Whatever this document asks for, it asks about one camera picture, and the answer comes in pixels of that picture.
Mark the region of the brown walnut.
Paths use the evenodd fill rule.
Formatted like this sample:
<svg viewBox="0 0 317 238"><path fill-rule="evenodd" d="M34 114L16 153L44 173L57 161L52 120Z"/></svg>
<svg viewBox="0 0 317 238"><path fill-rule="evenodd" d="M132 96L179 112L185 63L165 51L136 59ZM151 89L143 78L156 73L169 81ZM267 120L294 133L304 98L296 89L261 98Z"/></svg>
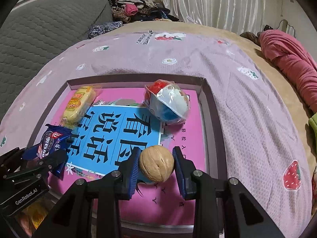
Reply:
<svg viewBox="0 0 317 238"><path fill-rule="evenodd" d="M172 153L161 145L145 148L139 158L143 175L153 182L165 182L173 173L174 158Z"/></svg>

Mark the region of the pile of clothes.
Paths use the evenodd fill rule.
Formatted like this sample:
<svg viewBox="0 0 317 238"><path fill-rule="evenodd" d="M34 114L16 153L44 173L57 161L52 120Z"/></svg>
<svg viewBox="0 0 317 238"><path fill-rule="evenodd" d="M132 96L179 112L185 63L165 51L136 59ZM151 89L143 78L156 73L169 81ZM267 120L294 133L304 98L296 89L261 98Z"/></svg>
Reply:
<svg viewBox="0 0 317 238"><path fill-rule="evenodd" d="M108 0L114 20L123 23L166 20L179 22L170 10L153 0Z"/></svg>

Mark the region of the green fleece blanket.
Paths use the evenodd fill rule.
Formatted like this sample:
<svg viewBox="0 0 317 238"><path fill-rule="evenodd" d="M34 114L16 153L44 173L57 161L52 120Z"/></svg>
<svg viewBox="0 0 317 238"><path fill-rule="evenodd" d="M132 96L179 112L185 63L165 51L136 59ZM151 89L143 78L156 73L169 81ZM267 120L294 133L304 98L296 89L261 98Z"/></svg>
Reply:
<svg viewBox="0 0 317 238"><path fill-rule="evenodd" d="M310 147L316 155L316 138L317 138L317 113L315 113L313 116L311 116L308 120L308 141L310 144Z"/></svg>

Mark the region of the yellow rice cake snack pack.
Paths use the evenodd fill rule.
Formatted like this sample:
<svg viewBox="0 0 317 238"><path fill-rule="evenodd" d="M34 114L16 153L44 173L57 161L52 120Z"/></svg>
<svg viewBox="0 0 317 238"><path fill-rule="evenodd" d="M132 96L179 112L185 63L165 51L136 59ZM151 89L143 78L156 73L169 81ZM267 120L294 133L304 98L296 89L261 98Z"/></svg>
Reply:
<svg viewBox="0 0 317 238"><path fill-rule="evenodd" d="M81 86L72 95L61 117L61 125L75 128L82 120L91 104L96 99L94 86Z"/></svg>

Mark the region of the grey quilted headboard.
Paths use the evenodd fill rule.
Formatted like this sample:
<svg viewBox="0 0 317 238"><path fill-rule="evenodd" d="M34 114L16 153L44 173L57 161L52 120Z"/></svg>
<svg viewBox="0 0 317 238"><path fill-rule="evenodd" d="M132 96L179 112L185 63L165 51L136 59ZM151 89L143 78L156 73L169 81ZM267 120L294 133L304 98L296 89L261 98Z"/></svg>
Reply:
<svg viewBox="0 0 317 238"><path fill-rule="evenodd" d="M111 21L108 0L36 0L11 12L1 27L1 116L46 63Z"/></svg>

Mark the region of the pink blue book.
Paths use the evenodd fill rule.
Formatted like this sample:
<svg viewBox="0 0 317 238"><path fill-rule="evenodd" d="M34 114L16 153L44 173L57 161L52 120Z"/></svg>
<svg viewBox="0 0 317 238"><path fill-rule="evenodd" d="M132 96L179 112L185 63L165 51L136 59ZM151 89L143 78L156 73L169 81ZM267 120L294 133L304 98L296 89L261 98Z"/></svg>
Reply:
<svg viewBox="0 0 317 238"><path fill-rule="evenodd" d="M63 194L79 178L102 178L118 169L134 147L144 149L163 145L169 150L180 147L183 156L196 168L205 170L205 146L201 109L195 91L187 90L191 110L183 125L164 126L143 107L144 88L103 89L73 130L68 143L68 162L63 178L50 175L53 191ZM195 202L185 201L175 175L163 183L139 176L137 189L128 201L119 203L122 220L139 224L191 226Z"/></svg>

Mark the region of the dark floral cloth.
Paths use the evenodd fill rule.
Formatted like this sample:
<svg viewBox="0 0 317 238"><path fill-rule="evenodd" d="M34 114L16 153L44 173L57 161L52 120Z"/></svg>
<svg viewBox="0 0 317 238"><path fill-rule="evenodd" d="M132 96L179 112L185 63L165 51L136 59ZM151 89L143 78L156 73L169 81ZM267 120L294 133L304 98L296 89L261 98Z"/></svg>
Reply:
<svg viewBox="0 0 317 238"><path fill-rule="evenodd" d="M111 32L113 30L116 30L123 26L122 21L118 22L107 22L99 25L94 25L89 28L88 30L88 39L92 39L94 37L104 35L108 32Z"/></svg>

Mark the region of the blue Oreo cookie pack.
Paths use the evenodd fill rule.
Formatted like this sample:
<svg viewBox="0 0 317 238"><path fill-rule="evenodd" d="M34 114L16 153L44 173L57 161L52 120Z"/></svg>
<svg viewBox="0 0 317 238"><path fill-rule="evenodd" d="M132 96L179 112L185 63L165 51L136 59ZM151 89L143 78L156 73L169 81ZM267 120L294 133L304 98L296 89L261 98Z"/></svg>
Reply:
<svg viewBox="0 0 317 238"><path fill-rule="evenodd" d="M47 129L38 144L26 148L23 153L23 160L31 161L35 158L40 160L47 156L63 155L63 162L51 170L52 174L63 180L64 167L68 161L67 139L70 138L72 130L63 126L46 124Z"/></svg>

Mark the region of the red blue toy egg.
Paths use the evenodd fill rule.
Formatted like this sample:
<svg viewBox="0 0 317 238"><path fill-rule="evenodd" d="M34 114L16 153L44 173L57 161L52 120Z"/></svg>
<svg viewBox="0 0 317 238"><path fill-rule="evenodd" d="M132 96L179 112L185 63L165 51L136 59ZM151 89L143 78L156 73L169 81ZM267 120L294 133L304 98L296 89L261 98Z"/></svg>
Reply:
<svg viewBox="0 0 317 238"><path fill-rule="evenodd" d="M156 80L145 85L144 103L151 114L167 125L186 122L190 100L173 81Z"/></svg>

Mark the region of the small yellow snack pack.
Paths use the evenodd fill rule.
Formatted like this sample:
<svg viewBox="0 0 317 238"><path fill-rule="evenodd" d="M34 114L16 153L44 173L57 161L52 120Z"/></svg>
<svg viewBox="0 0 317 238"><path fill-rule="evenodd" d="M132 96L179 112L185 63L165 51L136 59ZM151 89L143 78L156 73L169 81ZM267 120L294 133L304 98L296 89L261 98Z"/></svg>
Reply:
<svg viewBox="0 0 317 238"><path fill-rule="evenodd" d="M48 209L44 201L38 200L18 213L15 218L26 235L31 237L47 215Z"/></svg>

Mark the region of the white sheer curtain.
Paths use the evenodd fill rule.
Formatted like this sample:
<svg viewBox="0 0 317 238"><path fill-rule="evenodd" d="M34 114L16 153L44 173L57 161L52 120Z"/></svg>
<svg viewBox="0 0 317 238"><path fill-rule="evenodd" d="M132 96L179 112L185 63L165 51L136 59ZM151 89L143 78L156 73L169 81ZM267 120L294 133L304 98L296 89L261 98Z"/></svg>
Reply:
<svg viewBox="0 0 317 238"><path fill-rule="evenodd" d="M265 0L161 0L185 23L231 31L258 32L264 20Z"/></svg>

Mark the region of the dark shallow box tray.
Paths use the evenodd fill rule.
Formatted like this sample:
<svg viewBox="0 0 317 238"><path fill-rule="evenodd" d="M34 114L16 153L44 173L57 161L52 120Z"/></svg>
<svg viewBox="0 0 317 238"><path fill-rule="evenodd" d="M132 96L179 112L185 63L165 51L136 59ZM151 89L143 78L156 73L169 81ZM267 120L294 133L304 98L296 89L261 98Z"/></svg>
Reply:
<svg viewBox="0 0 317 238"><path fill-rule="evenodd" d="M81 86L95 86L98 97L103 89L108 88L144 88L145 90L145 85L152 84L160 79L175 82L185 93L187 90L196 92L201 109L205 146L206 168L201 171L208 173L213 178L225 179L227 177L227 166L221 123L212 90L207 80L201 77L167 74L117 74L68 80L53 95L52 100L38 120L29 139L29 146L40 141L46 129L46 124L57 125L60 123L66 104ZM139 224L125 220L121 220L121 226L123 237L191 237L193 229L193 224L191 226L167 226Z"/></svg>

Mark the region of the pink strawberry blanket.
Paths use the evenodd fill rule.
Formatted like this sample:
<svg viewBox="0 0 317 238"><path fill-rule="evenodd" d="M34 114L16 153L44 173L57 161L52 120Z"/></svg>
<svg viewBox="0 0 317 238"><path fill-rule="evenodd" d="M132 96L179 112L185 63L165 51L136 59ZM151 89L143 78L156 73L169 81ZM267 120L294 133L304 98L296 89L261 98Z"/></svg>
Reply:
<svg viewBox="0 0 317 238"><path fill-rule="evenodd" d="M310 221L311 174L291 115L264 73L223 38L165 33L102 35L51 60L1 121L1 152L27 145L50 100L70 79L118 73L199 76L211 87L225 141L227 170L257 199L286 237Z"/></svg>

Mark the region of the pink quilt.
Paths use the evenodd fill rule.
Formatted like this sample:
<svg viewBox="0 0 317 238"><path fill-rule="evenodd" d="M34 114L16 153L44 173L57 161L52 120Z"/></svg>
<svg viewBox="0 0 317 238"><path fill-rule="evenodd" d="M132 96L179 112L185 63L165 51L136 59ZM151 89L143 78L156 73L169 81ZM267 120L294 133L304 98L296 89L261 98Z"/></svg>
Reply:
<svg viewBox="0 0 317 238"><path fill-rule="evenodd" d="M316 62L302 44L280 30L267 30L258 38L262 53L294 85L308 108L316 113Z"/></svg>

